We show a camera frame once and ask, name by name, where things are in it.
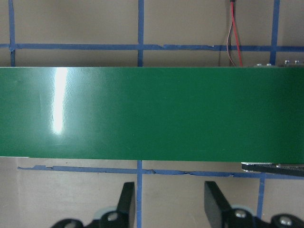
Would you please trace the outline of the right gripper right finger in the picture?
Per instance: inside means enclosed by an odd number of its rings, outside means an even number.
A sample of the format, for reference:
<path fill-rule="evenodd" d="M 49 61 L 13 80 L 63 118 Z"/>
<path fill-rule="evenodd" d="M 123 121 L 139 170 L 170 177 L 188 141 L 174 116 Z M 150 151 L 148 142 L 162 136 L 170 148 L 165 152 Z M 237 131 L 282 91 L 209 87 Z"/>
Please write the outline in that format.
<path fill-rule="evenodd" d="M 214 181 L 204 183 L 204 210 L 212 228 L 231 228 L 232 207 Z"/>

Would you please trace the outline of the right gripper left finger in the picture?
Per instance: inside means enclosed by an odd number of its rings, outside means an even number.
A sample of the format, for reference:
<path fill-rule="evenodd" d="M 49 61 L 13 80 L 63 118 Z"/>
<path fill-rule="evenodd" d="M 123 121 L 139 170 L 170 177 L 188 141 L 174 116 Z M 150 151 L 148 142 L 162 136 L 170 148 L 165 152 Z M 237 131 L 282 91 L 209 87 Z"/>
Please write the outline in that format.
<path fill-rule="evenodd" d="M 136 188 L 134 182 L 126 182 L 117 204 L 121 228 L 133 228 L 136 215 Z"/>

